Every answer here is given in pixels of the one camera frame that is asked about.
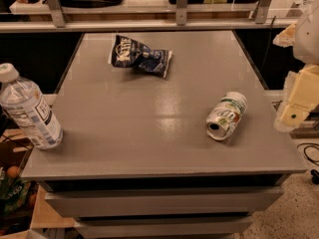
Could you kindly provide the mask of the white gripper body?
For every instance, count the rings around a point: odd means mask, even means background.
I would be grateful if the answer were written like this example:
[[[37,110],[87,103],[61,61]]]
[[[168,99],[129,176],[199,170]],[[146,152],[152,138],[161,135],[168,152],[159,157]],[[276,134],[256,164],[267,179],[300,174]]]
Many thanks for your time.
[[[319,64],[319,0],[308,5],[296,24],[293,54],[305,64]]]

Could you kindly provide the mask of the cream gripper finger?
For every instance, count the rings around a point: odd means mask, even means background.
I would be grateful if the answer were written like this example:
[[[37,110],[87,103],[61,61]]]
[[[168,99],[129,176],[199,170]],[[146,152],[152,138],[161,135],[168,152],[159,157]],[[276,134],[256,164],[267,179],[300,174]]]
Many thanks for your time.
[[[288,73],[274,127],[281,132],[293,131],[301,126],[318,105],[319,66],[306,64],[298,73]]]
[[[292,47],[295,43],[296,24],[289,25],[286,29],[281,31],[273,39],[273,44],[279,47]]]

